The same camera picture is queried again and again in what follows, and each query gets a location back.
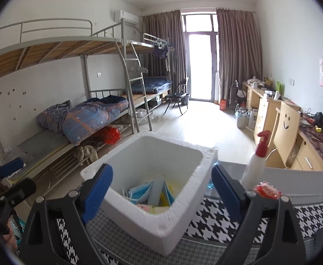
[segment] hand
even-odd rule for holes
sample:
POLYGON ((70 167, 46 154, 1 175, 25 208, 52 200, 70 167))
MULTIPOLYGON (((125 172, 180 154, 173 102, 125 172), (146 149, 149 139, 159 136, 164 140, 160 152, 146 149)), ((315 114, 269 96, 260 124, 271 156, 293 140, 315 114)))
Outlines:
POLYGON ((8 222, 7 222, 7 227, 9 228, 9 234, 2 235, 2 238, 5 241, 6 246, 8 247, 8 249, 11 250, 12 252, 16 252, 18 250, 17 240, 16 240, 16 237, 13 234, 13 229, 12 229, 12 227, 10 225, 9 219, 8 219, 8 222))

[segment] black trash bin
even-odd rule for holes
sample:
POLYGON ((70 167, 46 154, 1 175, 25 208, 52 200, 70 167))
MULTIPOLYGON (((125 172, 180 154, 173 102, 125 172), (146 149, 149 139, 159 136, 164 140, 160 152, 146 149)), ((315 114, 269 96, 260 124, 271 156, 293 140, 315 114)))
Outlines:
POLYGON ((189 100, 190 100, 190 94, 186 94, 185 98, 182 98, 181 99, 181 104, 183 106, 188 106, 189 100))

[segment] bed ladder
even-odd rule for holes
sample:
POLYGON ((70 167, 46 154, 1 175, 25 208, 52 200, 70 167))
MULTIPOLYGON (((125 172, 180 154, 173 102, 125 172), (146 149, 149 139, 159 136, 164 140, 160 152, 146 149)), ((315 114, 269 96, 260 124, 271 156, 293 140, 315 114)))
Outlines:
MULTIPOLYGON (((132 121, 134 121, 137 132, 140 132, 139 123, 142 120, 144 120, 145 118, 147 118, 148 124, 149 124, 149 130, 152 131, 152 122, 150 119, 150 112, 149 112, 149 107, 148 107, 146 88, 144 86, 144 80, 143 80, 143 73, 148 73, 148 70, 141 66, 141 61, 138 58, 138 54, 136 52, 136 49, 133 46, 133 43, 131 43, 131 47, 132 47, 132 52, 133 52, 134 58, 127 58, 126 57, 126 47, 123 47, 124 54, 122 54, 119 45, 115 42, 115 48, 118 50, 117 52, 118 52, 120 59, 122 61, 122 64, 123 64, 123 70, 124 70, 124 75, 125 75, 125 84, 127 87, 127 96, 128 96, 128 100, 131 105, 132 114, 133 114, 132 121), (140 74, 140 76, 137 78, 130 79, 129 73, 135 73, 135 72, 138 72, 140 74), (135 104, 133 101, 133 94, 132 94, 132 88, 131 88, 131 82, 137 81, 137 80, 141 81, 144 106, 145 106, 145 109, 147 112, 147 114, 140 119, 137 118, 136 107, 135 107, 135 104)), ((131 127, 132 127, 132 133, 134 133, 134 125, 132 124, 131 127)))

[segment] houndstooth pattern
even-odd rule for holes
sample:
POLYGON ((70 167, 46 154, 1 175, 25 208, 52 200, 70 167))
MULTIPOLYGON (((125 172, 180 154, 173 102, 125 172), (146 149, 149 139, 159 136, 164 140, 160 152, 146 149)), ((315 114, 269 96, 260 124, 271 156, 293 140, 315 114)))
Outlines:
MULTIPOLYGON (((295 206, 296 215, 305 240, 307 253, 310 252, 312 239, 310 237, 323 227, 323 203, 314 205, 295 206)), ((79 258, 75 254, 71 240, 65 228, 63 219, 58 219, 62 242, 67 256, 72 264, 79 264, 79 258)), ((253 244, 259 245, 263 241, 266 231, 267 219, 263 218, 258 226, 253 244)), ((200 243, 182 239, 173 252, 163 257, 150 248, 141 244, 132 236, 119 228, 111 221, 102 210, 87 224, 87 230, 108 252, 115 252, 120 258, 129 261, 128 264, 215 264, 224 252, 226 245, 234 237, 238 223, 232 221, 222 201, 204 197, 199 210, 190 222, 185 238, 191 237, 200 240, 200 243), (211 241, 210 246, 204 242, 211 241)), ((258 249, 252 249, 246 264, 252 262, 258 249)), ((100 249, 109 265, 122 265, 112 256, 100 249)))

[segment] red candy wrapper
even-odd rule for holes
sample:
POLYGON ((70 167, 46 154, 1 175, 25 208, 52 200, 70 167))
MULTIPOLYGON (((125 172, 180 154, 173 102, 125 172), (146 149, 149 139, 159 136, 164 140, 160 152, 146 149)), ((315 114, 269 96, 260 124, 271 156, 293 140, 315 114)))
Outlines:
POLYGON ((282 193, 267 181, 261 182, 253 190, 265 198, 278 199, 282 196, 282 193))

